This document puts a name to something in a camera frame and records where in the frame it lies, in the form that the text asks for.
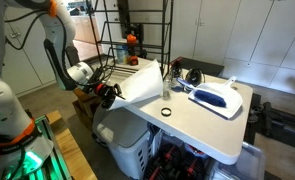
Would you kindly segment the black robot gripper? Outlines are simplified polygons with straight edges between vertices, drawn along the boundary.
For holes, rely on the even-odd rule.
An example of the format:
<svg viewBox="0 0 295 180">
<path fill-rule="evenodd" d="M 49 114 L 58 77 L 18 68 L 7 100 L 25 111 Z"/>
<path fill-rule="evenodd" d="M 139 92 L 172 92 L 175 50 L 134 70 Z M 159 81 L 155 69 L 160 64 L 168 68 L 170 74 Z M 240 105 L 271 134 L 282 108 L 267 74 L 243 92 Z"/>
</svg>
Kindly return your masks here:
<svg viewBox="0 0 295 180">
<path fill-rule="evenodd" d="M 110 108 L 116 96 L 126 100 L 122 96 L 120 85 L 117 83 L 114 84 L 114 87 L 100 83 L 95 87 L 94 92 L 102 99 L 103 108 Z"/>
</svg>

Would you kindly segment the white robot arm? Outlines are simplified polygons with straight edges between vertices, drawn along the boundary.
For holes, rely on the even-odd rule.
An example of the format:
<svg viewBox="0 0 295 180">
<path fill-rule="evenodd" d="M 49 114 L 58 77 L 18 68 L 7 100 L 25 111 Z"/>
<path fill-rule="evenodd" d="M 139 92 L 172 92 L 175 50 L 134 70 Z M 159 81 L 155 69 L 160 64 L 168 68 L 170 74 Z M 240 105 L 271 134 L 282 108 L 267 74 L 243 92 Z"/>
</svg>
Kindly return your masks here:
<svg viewBox="0 0 295 180">
<path fill-rule="evenodd" d="M 35 69 L 14 69 L 13 84 L 3 79 L 2 68 L 10 44 L 5 36 L 5 12 L 8 7 L 26 8 L 44 29 L 44 44 L 32 51 L 49 64 Z M 96 88 L 102 84 L 102 71 L 84 62 L 72 61 L 67 53 L 73 47 L 75 27 L 61 0 L 0 0 L 0 180 L 13 180 L 30 174 L 43 165 L 53 150 L 53 142 L 44 137 L 17 99 L 53 75 L 64 90 L 78 86 Z"/>
</svg>

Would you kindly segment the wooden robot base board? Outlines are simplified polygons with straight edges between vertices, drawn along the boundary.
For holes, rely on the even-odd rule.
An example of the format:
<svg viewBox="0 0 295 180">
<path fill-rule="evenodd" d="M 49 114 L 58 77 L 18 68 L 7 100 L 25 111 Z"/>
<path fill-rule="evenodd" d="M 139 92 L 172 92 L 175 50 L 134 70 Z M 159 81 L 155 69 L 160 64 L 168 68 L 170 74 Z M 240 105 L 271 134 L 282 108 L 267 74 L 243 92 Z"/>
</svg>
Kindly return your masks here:
<svg viewBox="0 0 295 180">
<path fill-rule="evenodd" d="M 59 111 L 46 117 L 71 176 L 75 180 L 98 180 Z"/>
</svg>

